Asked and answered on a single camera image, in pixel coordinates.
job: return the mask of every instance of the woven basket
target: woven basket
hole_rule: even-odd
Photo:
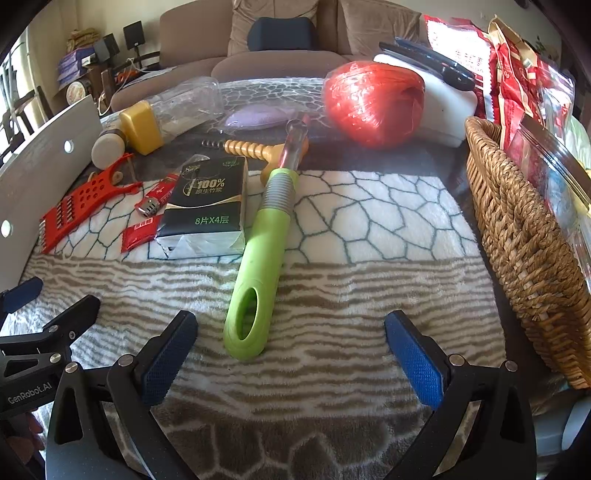
[[[499,148],[501,127],[466,120],[467,176],[482,246],[535,351],[574,388],[591,386],[591,296],[536,189]]]

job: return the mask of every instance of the striped rug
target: striped rug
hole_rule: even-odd
[[[214,480],[382,479],[430,414],[385,343],[392,310],[404,310],[446,353],[489,366],[505,358],[480,256],[287,264],[267,347],[249,362],[222,343],[237,273],[237,263],[34,254],[25,278],[40,276],[44,290],[3,333],[39,329],[94,294],[99,320],[72,346],[74,359],[92,368],[138,352],[179,310],[194,312],[195,347],[153,413],[199,478]],[[40,411],[46,427],[50,407]],[[113,410],[109,419],[140,469]],[[465,436],[464,425],[450,459]]]

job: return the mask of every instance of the black speaker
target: black speaker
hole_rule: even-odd
[[[104,63],[119,53],[119,46],[112,33],[96,41],[93,45],[99,62]]]
[[[110,33],[106,35],[103,40],[105,41],[107,48],[109,49],[109,53],[111,57],[114,57],[119,53],[119,46],[117,45],[117,41],[115,40],[115,36]]]
[[[96,57],[99,59],[99,62],[104,63],[110,59],[111,52],[109,51],[109,47],[107,47],[104,38],[96,41],[93,47],[95,48]]]
[[[127,44],[128,50],[133,50],[146,43],[141,20],[127,25],[127,27],[123,27],[123,35],[125,36],[125,43]]]

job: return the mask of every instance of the black pillow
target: black pillow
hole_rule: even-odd
[[[318,50],[318,33],[307,17],[261,17],[246,39],[250,51]]]

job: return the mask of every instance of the red plastic twine roll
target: red plastic twine roll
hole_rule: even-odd
[[[324,82],[329,118],[351,139],[371,148],[404,142],[421,122],[425,82],[412,70],[353,61]]]

